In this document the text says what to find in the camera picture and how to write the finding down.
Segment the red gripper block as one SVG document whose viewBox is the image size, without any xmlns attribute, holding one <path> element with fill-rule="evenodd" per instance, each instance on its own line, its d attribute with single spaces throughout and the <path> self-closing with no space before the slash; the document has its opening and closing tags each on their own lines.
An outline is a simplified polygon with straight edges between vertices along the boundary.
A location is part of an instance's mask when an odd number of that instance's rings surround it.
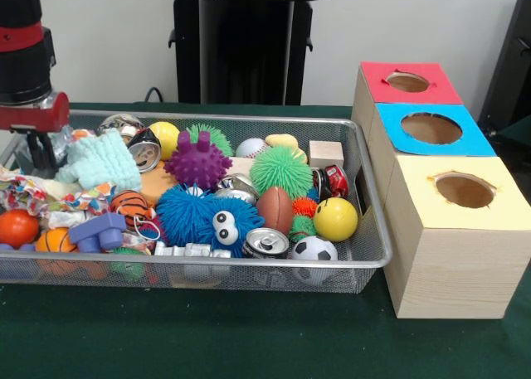
<svg viewBox="0 0 531 379">
<path fill-rule="evenodd" d="M 27 145 L 36 171 L 42 170 L 41 144 L 46 166 L 57 170 L 56 156 L 48 133 L 57 133 L 70 123 L 70 102 L 66 93 L 52 91 L 44 100 L 25 105 L 1 106 L 1 130 L 27 133 Z"/>
</svg>

